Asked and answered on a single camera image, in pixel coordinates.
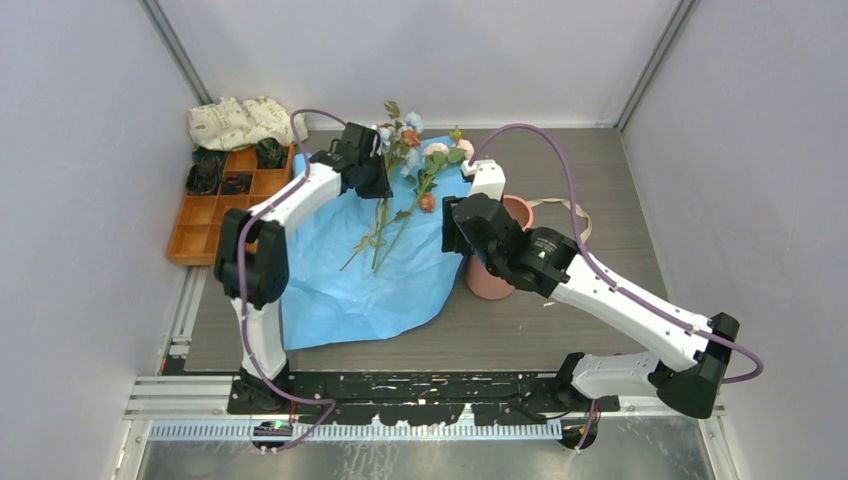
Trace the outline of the beige ribbon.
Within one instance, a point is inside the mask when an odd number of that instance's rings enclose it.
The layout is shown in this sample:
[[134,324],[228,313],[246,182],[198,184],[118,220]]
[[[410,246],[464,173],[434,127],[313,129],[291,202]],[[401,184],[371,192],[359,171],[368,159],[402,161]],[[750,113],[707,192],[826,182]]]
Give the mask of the beige ribbon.
[[594,228],[593,220],[590,215],[582,208],[581,205],[573,207],[571,202],[565,198],[532,199],[528,200],[527,203],[531,209],[535,209],[540,206],[553,207],[554,205],[556,205],[558,208],[562,209],[563,213],[567,215],[567,221],[570,221],[572,218],[577,219],[580,241],[586,243],[590,239]]

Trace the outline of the pink peony flower stem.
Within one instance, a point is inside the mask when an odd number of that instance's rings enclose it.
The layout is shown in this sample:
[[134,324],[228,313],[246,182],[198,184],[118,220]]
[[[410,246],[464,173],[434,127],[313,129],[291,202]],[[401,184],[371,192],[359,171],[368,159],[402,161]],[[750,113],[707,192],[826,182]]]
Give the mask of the pink peony flower stem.
[[[462,161],[470,158],[472,154],[473,145],[464,139],[463,132],[459,129],[452,132],[450,141],[447,143],[433,142],[424,146],[421,140],[418,165],[412,167],[410,173],[404,177],[401,177],[400,171],[397,171],[400,179],[411,188],[413,198],[409,201],[402,200],[398,207],[394,207],[391,202],[391,213],[395,214],[398,210],[405,210],[414,206],[417,198],[425,193],[432,193],[435,196],[433,190],[437,186],[436,176],[444,170],[459,165]],[[386,233],[389,236],[390,253],[397,245],[401,234],[404,232],[412,216],[396,221],[387,228]]]

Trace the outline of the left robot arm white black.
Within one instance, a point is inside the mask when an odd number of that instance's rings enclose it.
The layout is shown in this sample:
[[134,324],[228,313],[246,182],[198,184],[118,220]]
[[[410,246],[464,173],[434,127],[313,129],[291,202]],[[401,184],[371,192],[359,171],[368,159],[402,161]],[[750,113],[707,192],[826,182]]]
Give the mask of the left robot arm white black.
[[282,343],[281,297],[290,278],[288,239],[321,207],[354,191],[388,198],[391,186],[374,127],[348,122],[326,149],[304,154],[303,171],[269,199],[223,217],[215,278],[231,299],[243,348],[240,379],[269,413],[293,400]]

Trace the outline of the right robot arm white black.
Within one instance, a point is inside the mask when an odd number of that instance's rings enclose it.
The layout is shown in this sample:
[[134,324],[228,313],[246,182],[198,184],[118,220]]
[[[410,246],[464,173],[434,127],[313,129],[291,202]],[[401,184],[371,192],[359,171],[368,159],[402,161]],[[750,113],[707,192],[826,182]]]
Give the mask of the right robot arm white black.
[[643,346],[630,355],[568,354],[554,386],[565,409],[642,396],[688,417],[712,415],[739,331],[732,316],[685,312],[580,252],[573,239],[547,227],[522,228],[484,194],[444,199],[442,249],[474,255],[516,289],[577,307]]

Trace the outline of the light blue flower stem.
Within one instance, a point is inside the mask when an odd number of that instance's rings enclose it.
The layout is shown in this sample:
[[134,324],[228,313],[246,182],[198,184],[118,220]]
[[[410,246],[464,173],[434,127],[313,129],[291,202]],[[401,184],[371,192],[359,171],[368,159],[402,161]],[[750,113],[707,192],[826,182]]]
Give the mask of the light blue flower stem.
[[[404,115],[400,106],[393,100],[384,103],[389,121],[377,126],[381,137],[381,153],[384,156],[388,179],[390,182],[400,171],[401,177],[410,173],[410,169],[418,165],[418,153],[421,148],[423,120],[414,111]],[[391,213],[390,198],[380,199],[374,210],[374,220],[368,232],[354,247],[351,256],[340,268],[345,270],[358,256],[363,255],[367,248],[372,249],[371,270],[376,273],[390,253],[387,228],[395,223],[396,215]]]

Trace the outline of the flower bouquet blue paper wrap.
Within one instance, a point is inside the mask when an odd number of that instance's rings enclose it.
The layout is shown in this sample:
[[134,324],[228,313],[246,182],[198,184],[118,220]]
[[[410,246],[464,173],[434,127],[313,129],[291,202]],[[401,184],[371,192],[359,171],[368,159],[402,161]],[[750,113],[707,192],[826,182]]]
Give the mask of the flower bouquet blue paper wrap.
[[441,250],[441,208],[398,219],[416,195],[403,178],[393,180],[392,191],[380,250],[354,251],[373,227],[377,203],[353,192],[322,206],[290,236],[285,349],[389,339],[442,310],[463,258]]

